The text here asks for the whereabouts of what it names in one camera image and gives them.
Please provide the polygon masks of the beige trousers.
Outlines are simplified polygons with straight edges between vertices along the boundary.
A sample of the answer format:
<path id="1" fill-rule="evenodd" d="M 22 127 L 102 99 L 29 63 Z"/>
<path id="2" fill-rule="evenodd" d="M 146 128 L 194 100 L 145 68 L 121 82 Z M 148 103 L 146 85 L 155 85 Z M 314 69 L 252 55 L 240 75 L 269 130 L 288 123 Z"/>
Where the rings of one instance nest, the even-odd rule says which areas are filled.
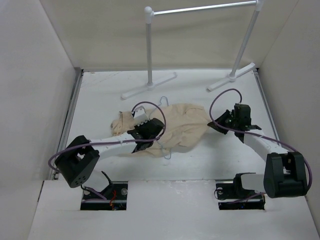
<path id="1" fill-rule="evenodd" d="M 176 103 L 169 106 L 161 107 L 166 118 L 166 130 L 164 135 L 159 139 L 165 149 L 172 148 L 193 148 L 208 131 L 207 124 L 211 121 L 205 108 L 201 105 L 191 103 Z M 163 121 L 163 116 L 160 111 L 155 111 L 150 119 L 157 118 Z M 119 112 L 118 119 L 111 123 L 111 132 L 113 136 L 123 134 L 134 128 L 134 119 L 129 111 Z M 156 142 L 146 150 L 139 151 L 133 154 L 125 154 L 129 157 L 153 156 L 149 150 L 156 148 Z"/>

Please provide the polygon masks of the light blue clothes hanger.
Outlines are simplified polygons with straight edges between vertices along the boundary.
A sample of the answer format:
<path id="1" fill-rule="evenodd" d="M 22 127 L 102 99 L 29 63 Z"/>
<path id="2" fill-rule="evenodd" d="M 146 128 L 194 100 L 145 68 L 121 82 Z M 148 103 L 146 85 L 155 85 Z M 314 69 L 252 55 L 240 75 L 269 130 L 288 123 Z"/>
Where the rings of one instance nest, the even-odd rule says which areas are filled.
<path id="1" fill-rule="evenodd" d="M 154 109 L 152 109 L 149 114 L 148 117 L 151 119 L 153 113 L 155 111 L 158 111 L 159 108 L 162 106 L 163 101 L 166 103 L 166 106 L 169 106 L 169 101 L 168 98 L 166 96 L 162 96 L 159 99 L 159 103 L 157 105 L 157 107 L 155 107 Z M 163 143 L 160 140 L 156 141 L 156 148 L 152 148 L 151 150 L 148 150 L 148 152 L 150 154 L 152 154 L 154 157 L 162 157 L 164 158 L 166 161 L 169 161 L 172 158 L 172 148 L 166 149 L 163 145 Z"/>

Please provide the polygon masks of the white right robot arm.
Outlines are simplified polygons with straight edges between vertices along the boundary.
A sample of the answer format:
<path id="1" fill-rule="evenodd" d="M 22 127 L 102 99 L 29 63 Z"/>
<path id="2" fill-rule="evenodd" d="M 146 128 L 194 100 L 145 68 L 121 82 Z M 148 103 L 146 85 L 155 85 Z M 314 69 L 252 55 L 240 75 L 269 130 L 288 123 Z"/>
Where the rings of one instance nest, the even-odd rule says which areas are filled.
<path id="1" fill-rule="evenodd" d="M 238 198 L 250 191 L 265 193 L 270 198 L 304 196 L 308 192 L 305 159 L 298 151 L 288 151 L 272 140 L 265 139 L 262 129 L 252 124 L 251 108 L 236 103 L 220 117 L 208 123 L 219 133 L 234 132 L 245 145 L 265 162 L 263 174 L 238 173 L 233 179 L 232 192 Z"/>

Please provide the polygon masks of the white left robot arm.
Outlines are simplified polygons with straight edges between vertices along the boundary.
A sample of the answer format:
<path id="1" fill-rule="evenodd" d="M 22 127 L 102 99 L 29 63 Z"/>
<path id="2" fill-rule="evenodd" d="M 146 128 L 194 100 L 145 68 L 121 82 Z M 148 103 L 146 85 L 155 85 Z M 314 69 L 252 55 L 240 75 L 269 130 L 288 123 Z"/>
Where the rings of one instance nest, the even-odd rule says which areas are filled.
<path id="1" fill-rule="evenodd" d="M 85 186 L 99 160 L 146 150 L 164 132 L 165 126 L 153 118 L 110 138 L 89 140 L 84 135 L 77 136 L 59 153 L 54 164 L 70 188 Z"/>

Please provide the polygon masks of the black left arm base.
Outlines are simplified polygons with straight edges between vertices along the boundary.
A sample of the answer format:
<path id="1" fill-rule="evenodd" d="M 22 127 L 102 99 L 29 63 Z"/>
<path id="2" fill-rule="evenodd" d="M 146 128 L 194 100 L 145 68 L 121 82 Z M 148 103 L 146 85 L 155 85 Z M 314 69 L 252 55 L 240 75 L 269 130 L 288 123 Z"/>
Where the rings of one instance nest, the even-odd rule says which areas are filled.
<path id="1" fill-rule="evenodd" d="M 83 191 L 81 211 L 125 211 L 129 184 L 127 181 L 112 181 L 101 171 L 104 188 L 101 191 L 89 186 L 81 186 Z"/>

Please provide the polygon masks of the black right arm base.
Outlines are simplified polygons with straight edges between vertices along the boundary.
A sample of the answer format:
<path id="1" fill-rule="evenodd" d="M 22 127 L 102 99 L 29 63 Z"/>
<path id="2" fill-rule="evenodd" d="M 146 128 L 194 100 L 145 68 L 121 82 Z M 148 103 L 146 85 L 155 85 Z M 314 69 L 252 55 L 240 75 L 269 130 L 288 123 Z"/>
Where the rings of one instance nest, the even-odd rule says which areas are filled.
<path id="1" fill-rule="evenodd" d="M 241 176 L 237 173 L 233 179 L 215 181 L 214 197 L 218 200 L 218 209 L 229 210 L 264 210 L 266 199 L 263 193 L 242 187 Z"/>

